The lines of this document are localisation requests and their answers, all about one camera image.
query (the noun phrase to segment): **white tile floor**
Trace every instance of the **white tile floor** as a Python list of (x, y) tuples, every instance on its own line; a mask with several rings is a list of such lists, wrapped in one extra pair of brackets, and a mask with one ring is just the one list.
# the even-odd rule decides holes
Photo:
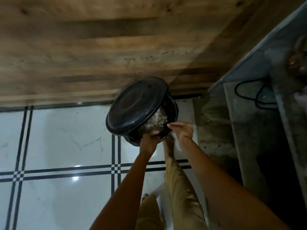
[[(178, 120), (194, 123), (192, 100), (178, 100), (177, 104)], [(90, 227), (139, 152), (138, 147), (106, 129), (109, 108), (0, 114), (0, 229)], [(202, 191), (178, 144), (175, 157), (204, 207)], [(146, 170), (143, 193), (160, 194), (162, 213), (172, 229), (169, 201), (163, 191), (162, 143)]]

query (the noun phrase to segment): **food inside pot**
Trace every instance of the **food inside pot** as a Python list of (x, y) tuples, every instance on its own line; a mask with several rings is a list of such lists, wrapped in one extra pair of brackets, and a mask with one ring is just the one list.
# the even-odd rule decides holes
[(148, 133), (150, 131), (156, 131), (156, 130), (162, 132), (164, 125), (166, 123), (167, 123), (166, 112), (160, 106), (158, 111), (138, 129), (139, 135), (140, 137), (142, 137), (144, 133)]

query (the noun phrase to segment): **hand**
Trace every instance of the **hand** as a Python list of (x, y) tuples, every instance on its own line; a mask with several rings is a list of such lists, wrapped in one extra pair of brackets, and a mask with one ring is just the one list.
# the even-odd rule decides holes
[(182, 141), (184, 139), (192, 139), (193, 137), (193, 126), (191, 123), (186, 122), (174, 122), (168, 123), (167, 127), (176, 133), (177, 139), (179, 141), (179, 146), (182, 148)]
[(157, 148), (157, 144), (161, 139), (158, 134), (159, 131), (151, 131), (149, 133), (145, 133), (141, 139), (140, 153), (146, 154), (147, 156), (149, 156), (149, 159), (153, 155), (154, 151)]

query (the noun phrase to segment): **person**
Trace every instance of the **person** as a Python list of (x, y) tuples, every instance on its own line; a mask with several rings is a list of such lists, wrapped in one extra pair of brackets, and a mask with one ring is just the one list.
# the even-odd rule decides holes
[[(193, 142), (190, 123), (167, 124), (185, 152), (202, 191), (210, 204), (210, 211), (222, 229), (275, 229), (289, 230), (262, 201), (219, 168)], [(140, 153), (125, 179), (113, 193), (90, 230), (162, 230), (166, 229), (156, 197), (144, 195), (142, 188), (145, 169), (156, 150), (158, 131), (144, 134)], [(186, 174), (174, 158), (174, 139), (163, 141), (166, 171), (164, 180), (170, 194), (174, 230), (208, 229), (203, 209)]]

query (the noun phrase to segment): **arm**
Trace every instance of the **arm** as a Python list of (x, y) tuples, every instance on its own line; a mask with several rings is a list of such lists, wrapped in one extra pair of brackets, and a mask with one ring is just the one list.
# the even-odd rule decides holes
[(101, 229), (135, 229), (146, 165), (156, 150), (159, 132), (144, 134), (141, 139), (140, 154), (126, 177), (102, 209), (90, 230)]
[(217, 166), (193, 142), (190, 123), (172, 123), (205, 197), (223, 229), (283, 229), (286, 226), (262, 201)]

